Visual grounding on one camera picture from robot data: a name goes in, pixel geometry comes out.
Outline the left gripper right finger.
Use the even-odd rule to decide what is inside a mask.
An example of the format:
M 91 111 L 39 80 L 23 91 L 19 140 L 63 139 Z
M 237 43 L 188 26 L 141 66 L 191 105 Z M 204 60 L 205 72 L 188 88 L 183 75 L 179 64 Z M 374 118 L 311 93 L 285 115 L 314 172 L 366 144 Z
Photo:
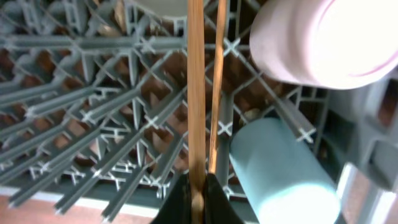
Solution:
M 244 224 L 229 203 L 214 174 L 206 175 L 204 200 L 206 224 Z

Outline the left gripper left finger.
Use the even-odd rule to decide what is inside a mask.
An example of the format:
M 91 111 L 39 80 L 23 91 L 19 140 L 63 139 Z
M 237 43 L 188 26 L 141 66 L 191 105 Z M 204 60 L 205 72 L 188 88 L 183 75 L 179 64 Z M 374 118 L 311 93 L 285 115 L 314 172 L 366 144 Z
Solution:
M 151 224 L 191 224 L 191 190 L 187 174 L 178 178 Z

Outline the blue cup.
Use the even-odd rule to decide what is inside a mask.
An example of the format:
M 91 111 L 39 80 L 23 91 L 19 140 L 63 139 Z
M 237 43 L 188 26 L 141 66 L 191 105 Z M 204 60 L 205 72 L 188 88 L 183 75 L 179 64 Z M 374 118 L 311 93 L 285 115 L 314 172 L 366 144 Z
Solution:
M 230 143 L 230 161 L 259 223 L 335 223 L 336 185 L 277 118 L 253 121 Z

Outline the pink cup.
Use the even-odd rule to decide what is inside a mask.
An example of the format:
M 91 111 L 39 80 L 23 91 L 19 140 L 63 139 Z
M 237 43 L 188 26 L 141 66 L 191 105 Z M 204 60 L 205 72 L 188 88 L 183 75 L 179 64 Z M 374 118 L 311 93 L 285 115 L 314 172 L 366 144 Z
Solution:
M 396 0 L 274 0 L 256 14 L 249 49 L 280 82 L 349 90 L 397 66 Z

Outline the grey plate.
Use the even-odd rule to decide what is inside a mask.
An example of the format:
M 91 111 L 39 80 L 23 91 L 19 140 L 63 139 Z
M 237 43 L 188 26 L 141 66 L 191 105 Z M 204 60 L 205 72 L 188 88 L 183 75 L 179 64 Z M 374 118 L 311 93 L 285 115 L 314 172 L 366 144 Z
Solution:
M 162 19 L 187 18 L 188 0 L 132 0 L 132 3 L 144 12 Z

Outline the wooden chopstick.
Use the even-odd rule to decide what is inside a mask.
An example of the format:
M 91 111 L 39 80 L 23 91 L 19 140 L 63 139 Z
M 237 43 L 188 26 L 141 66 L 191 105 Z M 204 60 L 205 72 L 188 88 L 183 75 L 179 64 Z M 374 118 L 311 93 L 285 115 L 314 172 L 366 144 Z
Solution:
M 213 74 L 212 109 L 211 109 L 211 132 L 210 150 L 208 161 L 208 172 L 216 173 L 217 147 L 218 147 L 218 118 L 220 113 L 220 96 L 223 76 L 223 39 L 226 24 L 227 0 L 218 1 L 218 13 L 216 22 L 215 40 L 215 64 Z
M 205 47 L 202 0 L 187 1 L 188 162 L 192 223 L 203 223 L 205 184 Z

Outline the grey dishwasher rack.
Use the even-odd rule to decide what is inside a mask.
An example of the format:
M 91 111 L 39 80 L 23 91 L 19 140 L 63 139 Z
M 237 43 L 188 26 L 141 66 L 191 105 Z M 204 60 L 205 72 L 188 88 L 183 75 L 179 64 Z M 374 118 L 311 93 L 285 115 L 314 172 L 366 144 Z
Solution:
M 245 125 L 277 118 L 336 185 L 335 223 L 397 222 L 397 66 L 349 90 L 280 82 L 254 63 L 252 23 L 267 1 L 227 1 L 216 173 L 239 218 L 259 223 L 230 161 Z M 205 174 L 218 1 L 203 1 Z M 1 2 L 1 192 L 9 206 L 84 204 L 111 223 L 158 214 L 189 176 L 187 18 L 132 1 Z

